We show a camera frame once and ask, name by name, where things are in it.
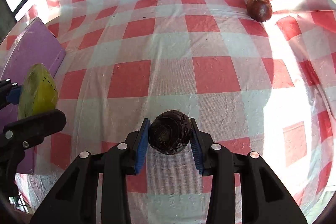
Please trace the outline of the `purple cardboard box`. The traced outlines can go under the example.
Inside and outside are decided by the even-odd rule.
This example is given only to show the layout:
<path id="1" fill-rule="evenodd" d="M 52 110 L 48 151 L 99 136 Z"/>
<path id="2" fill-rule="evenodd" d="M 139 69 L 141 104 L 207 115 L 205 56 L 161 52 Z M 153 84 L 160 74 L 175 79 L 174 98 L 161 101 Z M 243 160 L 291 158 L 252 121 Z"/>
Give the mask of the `purple cardboard box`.
<path id="1" fill-rule="evenodd" d="M 40 18 L 35 18 L 15 37 L 13 43 L 4 42 L 6 49 L 1 51 L 1 80 L 11 79 L 12 83 L 23 85 L 25 77 L 35 64 L 43 64 L 54 76 L 66 52 L 56 36 Z M 1 133 L 3 128 L 18 121 L 18 104 L 9 104 L 1 110 Z"/>

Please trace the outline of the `dark red apple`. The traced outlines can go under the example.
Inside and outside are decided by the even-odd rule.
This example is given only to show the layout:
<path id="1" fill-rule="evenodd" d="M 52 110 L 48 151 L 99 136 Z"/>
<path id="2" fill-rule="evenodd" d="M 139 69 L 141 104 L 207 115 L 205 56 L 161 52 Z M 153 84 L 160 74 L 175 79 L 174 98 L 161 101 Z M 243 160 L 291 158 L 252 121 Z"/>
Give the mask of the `dark red apple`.
<path id="1" fill-rule="evenodd" d="M 247 14 L 257 22 L 270 20 L 273 9 L 269 0 L 248 0 L 246 4 Z"/>

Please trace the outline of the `red white checkered tablecloth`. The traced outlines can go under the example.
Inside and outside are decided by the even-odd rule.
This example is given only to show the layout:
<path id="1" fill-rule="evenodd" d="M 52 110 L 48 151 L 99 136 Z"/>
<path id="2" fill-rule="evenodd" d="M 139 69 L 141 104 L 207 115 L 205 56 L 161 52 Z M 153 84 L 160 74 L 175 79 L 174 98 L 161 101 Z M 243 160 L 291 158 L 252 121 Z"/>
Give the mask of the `red white checkered tablecloth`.
<path id="1" fill-rule="evenodd" d="M 40 18 L 66 50 L 55 83 L 64 130 L 34 150 L 19 192 L 37 208 L 82 151 L 96 154 L 179 110 L 214 141 L 257 151 L 309 222 L 335 185 L 335 3 L 34 0 L 4 42 Z"/>

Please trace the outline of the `green kiwi half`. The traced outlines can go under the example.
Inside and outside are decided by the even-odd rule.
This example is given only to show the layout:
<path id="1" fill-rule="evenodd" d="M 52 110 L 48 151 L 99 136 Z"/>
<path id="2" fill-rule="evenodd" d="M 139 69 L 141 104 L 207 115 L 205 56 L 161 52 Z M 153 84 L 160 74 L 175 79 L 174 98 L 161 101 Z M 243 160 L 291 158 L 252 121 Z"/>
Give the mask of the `green kiwi half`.
<path id="1" fill-rule="evenodd" d="M 58 91 L 54 78 L 43 64 L 30 67 L 22 85 L 18 120 L 56 109 Z"/>

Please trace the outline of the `dark passion fruit half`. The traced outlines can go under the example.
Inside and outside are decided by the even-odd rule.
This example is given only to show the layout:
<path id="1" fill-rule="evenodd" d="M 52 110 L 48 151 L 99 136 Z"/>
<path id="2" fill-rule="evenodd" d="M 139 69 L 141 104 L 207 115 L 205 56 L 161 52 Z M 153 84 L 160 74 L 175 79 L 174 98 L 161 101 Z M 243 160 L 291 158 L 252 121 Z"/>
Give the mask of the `dark passion fruit half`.
<path id="1" fill-rule="evenodd" d="M 164 155 L 175 155 L 183 151 L 191 137 L 191 120 L 178 110 L 166 111 L 150 125 L 149 144 Z"/>

